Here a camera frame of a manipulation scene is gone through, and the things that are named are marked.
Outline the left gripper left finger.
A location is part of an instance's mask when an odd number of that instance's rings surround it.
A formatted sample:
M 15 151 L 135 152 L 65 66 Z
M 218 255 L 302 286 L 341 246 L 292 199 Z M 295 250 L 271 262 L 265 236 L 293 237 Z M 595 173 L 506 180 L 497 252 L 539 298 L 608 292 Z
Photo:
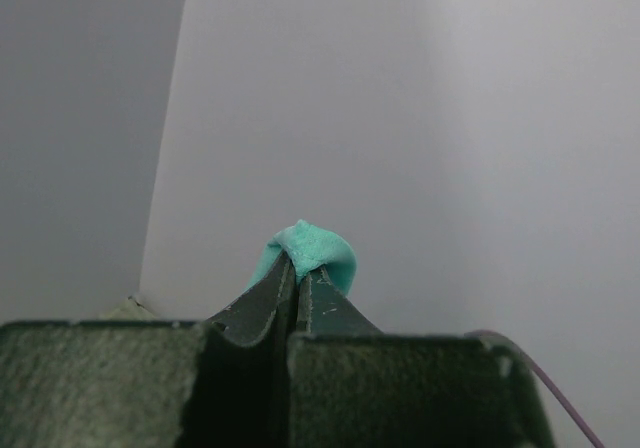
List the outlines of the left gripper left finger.
M 282 252 L 267 273 L 207 321 L 231 343 L 251 346 L 267 337 L 282 305 L 291 298 L 291 260 Z

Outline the teal t shirt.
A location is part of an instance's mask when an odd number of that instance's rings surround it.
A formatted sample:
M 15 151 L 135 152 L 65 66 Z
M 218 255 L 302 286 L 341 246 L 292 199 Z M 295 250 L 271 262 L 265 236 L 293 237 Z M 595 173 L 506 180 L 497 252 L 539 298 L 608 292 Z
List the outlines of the teal t shirt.
M 337 233 L 305 220 L 284 228 L 266 243 L 246 289 L 261 281 L 282 253 L 292 261 L 297 282 L 325 267 L 336 289 L 344 296 L 349 294 L 357 270 L 353 248 Z

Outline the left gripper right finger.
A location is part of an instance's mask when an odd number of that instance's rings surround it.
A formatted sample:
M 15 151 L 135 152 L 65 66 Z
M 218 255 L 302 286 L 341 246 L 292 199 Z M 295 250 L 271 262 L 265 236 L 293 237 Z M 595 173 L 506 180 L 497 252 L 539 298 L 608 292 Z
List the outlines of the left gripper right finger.
M 336 287 L 325 266 L 310 272 L 300 284 L 296 330 L 337 336 L 382 334 Z

